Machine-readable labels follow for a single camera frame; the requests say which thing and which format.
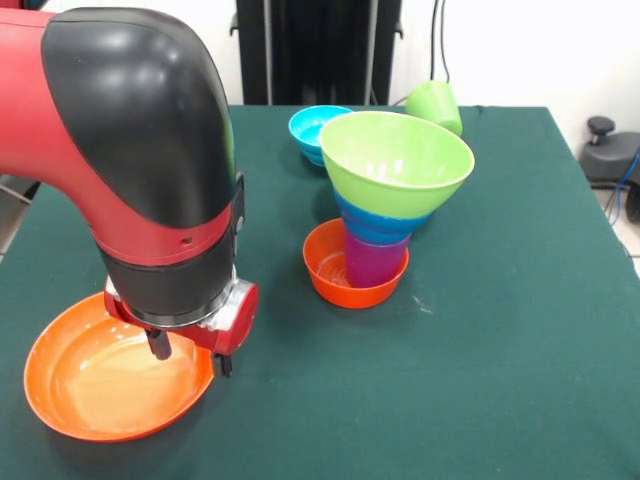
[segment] table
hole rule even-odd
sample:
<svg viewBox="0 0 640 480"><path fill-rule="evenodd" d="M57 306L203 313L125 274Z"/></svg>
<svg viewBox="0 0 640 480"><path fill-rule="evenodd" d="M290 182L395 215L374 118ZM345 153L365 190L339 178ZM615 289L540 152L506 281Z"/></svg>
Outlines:
<svg viewBox="0 0 640 480"><path fill-rule="evenodd" d="M43 188L0 265L3 478L630 478L640 471L638 280L543 108L463 108L468 182L415 234L385 304L319 298L302 242L336 217L289 138L295 107L233 107L261 285L234 376L152 437L40 423L22 371L41 330L102 288L83 219Z"/></svg>

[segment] purple cup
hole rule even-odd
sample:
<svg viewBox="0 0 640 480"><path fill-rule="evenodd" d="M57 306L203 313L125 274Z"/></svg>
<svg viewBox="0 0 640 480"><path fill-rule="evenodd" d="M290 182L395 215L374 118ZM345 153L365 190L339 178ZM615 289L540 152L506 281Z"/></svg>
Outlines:
<svg viewBox="0 0 640 480"><path fill-rule="evenodd" d="M411 235L391 245L372 245L345 229L344 255L347 280L352 287L369 288L388 282L398 273Z"/></svg>

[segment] green bowl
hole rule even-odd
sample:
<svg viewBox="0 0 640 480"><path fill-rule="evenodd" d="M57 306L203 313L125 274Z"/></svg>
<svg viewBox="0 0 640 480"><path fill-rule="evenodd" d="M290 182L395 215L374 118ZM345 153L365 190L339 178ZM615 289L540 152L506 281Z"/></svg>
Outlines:
<svg viewBox="0 0 640 480"><path fill-rule="evenodd" d="M334 188L353 205L395 218L428 215L471 174L473 152L435 123L391 112L336 117L320 131Z"/></svg>

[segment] blue bowl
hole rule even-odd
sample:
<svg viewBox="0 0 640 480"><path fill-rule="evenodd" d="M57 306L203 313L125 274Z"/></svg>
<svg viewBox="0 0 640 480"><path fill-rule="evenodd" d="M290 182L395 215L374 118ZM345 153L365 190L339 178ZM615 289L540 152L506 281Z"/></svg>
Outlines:
<svg viewBox="0 0 640 480"><path fill-rule="evenodd" d="M291 117L289 120L289 132L295 138L302 154L312 164L324 167L322 149L318 141L320 129L332 118L351 112L352 110L348 108L335 105L316 105L315 107L305 108Z"/></svg>
<svg viewBox="0 0 640 480"><path fill-rule="evenodd" d="M333 191L345 226L358 240L373 245L399 243L424 224L432 215L417 218L393 218L367 212Z"/></svg>

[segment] orange plate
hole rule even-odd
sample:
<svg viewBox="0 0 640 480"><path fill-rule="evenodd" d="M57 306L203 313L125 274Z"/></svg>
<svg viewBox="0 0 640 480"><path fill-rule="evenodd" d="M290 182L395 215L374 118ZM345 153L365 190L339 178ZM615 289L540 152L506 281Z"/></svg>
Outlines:
<svg viewBox="0 0 640 480"><path fill-rule="evenodd" d="M29 405L70 437L119 442L150 435L186 412L213 380L211 355L169 334L157 360L144 331L109 316L102 293L76 303L38 337L24 370Z"/></svg>
<svg viewBox="0 0 640 480"><path fill-rule="evenodd" d="M355 288L347 281L344 263L344 223L329 220L307 236L302 247L311 283L326 301L344 308L369 308L384 302L398 286L409 265L409 249L395 277L370 288Z"/></svg>

